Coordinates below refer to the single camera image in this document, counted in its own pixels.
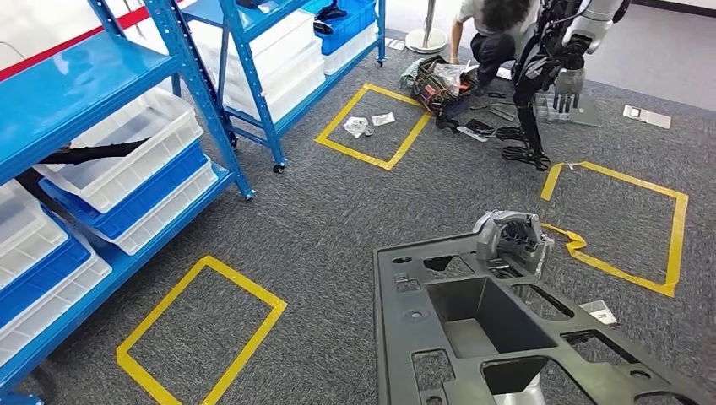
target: blue plastic bin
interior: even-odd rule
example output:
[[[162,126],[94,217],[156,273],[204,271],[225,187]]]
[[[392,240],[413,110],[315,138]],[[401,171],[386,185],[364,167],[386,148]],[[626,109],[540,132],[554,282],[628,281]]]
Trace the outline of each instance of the blue plastic bin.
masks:
[[[100,213],[82,198],[65,192],[47,179],[40,180],[40,187],[80,223],[100,231],[109,239],[116,239],[206,162],[199,141],[194,141],[106,213]]]
[[[318,14],[321,8],[330,5],[331,2],[331,0],[312,0],[306,3],[303,9],[309,13]],[[340,19],[326,21],[326,24],[333,29],[333,34],[316,33],[316,36],[323,40],[321,47],[323,55],[330,55],[376,20],[375,0],[338,0],[338,7],[348,15]]]
[[[67,225],[43,209],[68,233],[68,239],[0,289],[0,329],[90,259],[90,251],[72,236]]]

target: gray carpet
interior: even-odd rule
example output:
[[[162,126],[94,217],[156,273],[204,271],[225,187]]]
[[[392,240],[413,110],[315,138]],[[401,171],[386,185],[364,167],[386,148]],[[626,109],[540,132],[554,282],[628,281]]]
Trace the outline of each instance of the gray carpet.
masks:
[[[537,212],[577,231],[588,252],[635,274],[663,277],[673,201],[653,192],[577,168],[562,172],[545,202],[544,173],[502,160],[497,141],[477,143],[437,130],[433,121],[391,171],[315,143],[365,82],[399,91],[398,76],[414,55],[388,52],[383,68],[367,57],[286,136],[290,163],[283,175],[271,173],[267,150],[241,142],[239,157],[256,198],[244,203],[233,187],[224,193],[56,350],[44,364],[57,382],[54,404],[153,403],[119,368],[115,349],[205,255],[288,303],[222,404],[374,403],[372,250],[468,231],[488,209]],[[575,261],[557,235],[544,280],[579,303],[604,299],[630,339],[716,393],[716,114],[602,84],[590,83],[588,92],[604,126],[546,123],[540,127],[545,150],[553,162],[586,159],[688,194],[681,281],[676,297],[666,298]],[[671,115],[673,127],[623,118],[626,103]],[[420,112],[371,95],[355,113],[388,111],[398,121],[386,131],[355,140],[337,129],[331,138],[389,157],[410,130],[403,120]],[[484,111],[462,119],[470,116],[509,125]],[[179,400],[198,403],[266,312],[220,275],[202,273],[131,354]],[[568,379],[555,381],[545,383],[556,393],[553,403],[578,403],[569,397],[576,390],[565,385]],[[26,381],[25,388],[32,385]]]

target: storage bin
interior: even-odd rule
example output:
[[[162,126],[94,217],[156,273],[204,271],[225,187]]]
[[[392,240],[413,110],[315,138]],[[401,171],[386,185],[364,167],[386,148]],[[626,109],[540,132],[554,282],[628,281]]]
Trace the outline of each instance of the storage bin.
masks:
[[[149,138],[123,158],[91,160],[81,165],[36,165],[55,186],[85,200],[101,213],[159,171],[201,135],[189,103],[153,88],[83,132],[72,146],[104,146]]]
[[[68,235],[67,240],[57,249],[0,289],[0,327],[32,306],[33,302],[77,270],[88,258],[90,251],[74,236]]]
[[[189,22],[192,38],[197,44],[204,65],[214,76],[214,85],[219,75],[221,52],[221,28],[199,21]],[[316,40],[313,34],[313,15],[296,10],[250,43],[253,64],[264,92],[268,93],[268,82],[290,80],[283,76],[285,67],[295,66],[294,61],[303,57],[303,52]],[[236,52],[234,41],[229,36],[227,80],[233,81],[247,94],[251,94],[246,74]]]
[[[110,271],[110,266],[93,251],[60,283],[0,327],[0,366],[10,360],[72,305],[80,301]]]
[[[360,34],[354,36],[335,52],[330,55],[324,55],[323,59],[326,61],[326,64],[323,71],[327,75],[334,74],[357,57],[368,46],[376,41],[377,27],[377,23],[368,25],[368,28],[361,31]]]
[[[264,97],[274,122],[286,116],[325,82],[320,46],[321,41],[315,39],[293,63],[286,65],[279,74],[267,80],[266,84],[262,82],[262,85],[266,86]],[[225,81],[224,97],[227,105],[260,120],[251,93],[246,92],[240,84],[236,85],[232,79],[227,78]]]
[[[67,232],[16,180],[0,186],[0,290],[67,239]]]
[[[315,15],[331,2],[332,0],[312,0],[306,3],[303,9]],[[376,2],[374,0],[338,0],[338,7],[348,14],[343,18],[331,19],[326,22],[333,29],[333,34],[316,34],[323,40],[321,48],[323,55],[335,52],[376,21]]]
[[[65,192],[47,179],[40,180],[40,187],[81,224],[112,239],[131,228],[208,161],[199,141],[194,141],[107,213],[100,213],[81,198]]]
[[[100,238],[119,246],[131,256],[157,236],[171,221],[206,192],[218,178],[211,167],[211,160],[209,160],[119,237],[111,239],[96,230],[91,228],[89,230]]]

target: robot leg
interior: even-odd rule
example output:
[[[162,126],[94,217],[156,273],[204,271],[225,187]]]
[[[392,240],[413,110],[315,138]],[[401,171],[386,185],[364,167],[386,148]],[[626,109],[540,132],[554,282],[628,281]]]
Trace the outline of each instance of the robot leg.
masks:
[[[539,171],[550,168],[550,159],[542,150],[540,131],[537,128],[537,118],[534,116],[534,95],[542,89],[545,82],[549,82],[552,69],[543,66],[532,78],[533,69],[523,70],[523,77],[515,83],[514,103],[517,107],[519,127],[500,128],[497,137],[502,141],[517,140],[524,146],[507,146],[502,149],[505,160],[533,165]]]

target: yellow floor tape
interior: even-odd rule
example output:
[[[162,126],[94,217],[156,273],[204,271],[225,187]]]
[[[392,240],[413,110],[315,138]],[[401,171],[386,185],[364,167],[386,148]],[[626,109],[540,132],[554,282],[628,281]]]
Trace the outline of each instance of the yellow floor tape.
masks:
[[[203,405],[216,404],[224,392],[229,388],[229,384],[236,378],[241,369],[247,363],[249,358],[256,351],[261,342],[269,334],[269,331],[281,316],[286,308],[286,303],[279,297],[269,293],[260,285],[246,278],[236,270],[226,266],[224,263],[216,260],[211,256],[206,256],[199,260],[191,270],[174,286],[159,304],[139,323],[139,326],[129,334],[127,339],[117,347],[117,363],[129,374],[141,387],[146,390],[160,405],[181,405],[170,392],[168,392],[157,380],[145,370],[137,360],[129,355],[129,349],[147,332],[149,327],[156,322],[161,314],[171,305],[179,294],[194,280],[199,272],[205,267],[209,267],[224,277],[234,282],[239,287],[253,294],[261,301],[271,307],[266,319],[263,321],[258,330],[249,339],[248,343],[241,350],[239,355],[231,362],[229,368],[219,378],[209,394],[202,401]]]
[[[390,158],[390,160],[382,160],[378,158],[374,158],[370,155],[364,154],[362,152],[358,152],[357,150],[351,149],[345,145],[342,145],[340,143],[334,142],[330,139],[328,139],[328,136],[331,134],[331,132],[345,119],[345,117],[350,113],[350,110],[353,109],[353,107],[358,103],[358,101],[361,100],[361,97],[365,95],[368,91],[374,91],[376,93],[379,93],[381,95],[386,95],[387,97],[403,101],[404,103],[414,105],[416,107],[423,108],[423,105],[416,101],[411,99],[410,97],[406,97],[402,94],[394,93],[393,91],[390,91],[388,89],[384,89],[382,87],[378,87],[375,84],[366,83],[363,84],[360,90],[358,90],[357,93],[348,101],[348,104],[344,105],[341,111],[338,113],[338,115],[328,124],[327,127],[321,131],[321,133],[318,135],[318,138],[316,138],[316,142],[320,143],[323,146],[327,146],[331,149],[335,149],[339,151],[342,154],[347,154],[351,158],[356,158],[358,160],[362,160],[366,163],[370,163],[371,165],[376,165],[378,167],[382,167],[385,170],[391,170],[402,158],[405,156],[405,153],[408,152],[408,149],[410,148],[410,145],[413,144],[416,138],[418,138],[418,135],[420,134],[420,131],[423,130],[423,127],[427,124],[428,120],[430,120],[430,113],[426,112],[423,114],[420,119],[418,120],[418,123],[415,124],[413,129],[410,130],[410,133],[408,134],[408,137],[400,144],[398,147],[398,150],[393,154],[393,157]]]
[[[627,183],[633,184],[635,186],[640,186],[651,191],[658,192],[669,197],[673,197],[676,200],[674,215],[671,224],[669,257],[666,263],[666,281],[663,284],[656,283],[646,278],[631,275],[623,270],[620,270],[617,267],[610,265],[603,260],[583,253],[579,251],[579,249],[584,248],[587,245],[587,242],[580,235],[577,235],[576,233],[571,232],[569,230],[557,228],[553,225],[542,224],[544,228],[548,230],[554,230],[555,232],[563,234],[567,238],[569,238],[570,241],[567,242],[567,251],[569,252],[570,256],[574,257],[580,262],[584,262],[589,266],[596,267],[605,273],[617,276],[618,278],[625,279],[626,281],[642,286],[646,289],[651,289],[652,291],[673,298],[675,294],[676,285],[679,283],[679,277],[681,274],[681,249],[683,247],[684,242],[686,206],[688,205],[689,196],[682,192],[677,192],[669,188],[650,183],[648,181],[640,180],[636,177],[631,177],[630,175],[625,175],[618,171],[614,171],[612,169],[608,169],[606,167],[596,165],[594,163],[580,162],[560,163],[557,165],[553,165],[550,169],[550,173],[547,175],[545,185],[542,188],[541,196],[543,199],[549,201],[552,198],[552,193],[555,190],[557,178],[559,177],[561,168],[564,165],[567,165],[570,168],[574,166],[581,166],[585,169],[596,171],[609,177],[614,177],[617,180],[626,181]]]

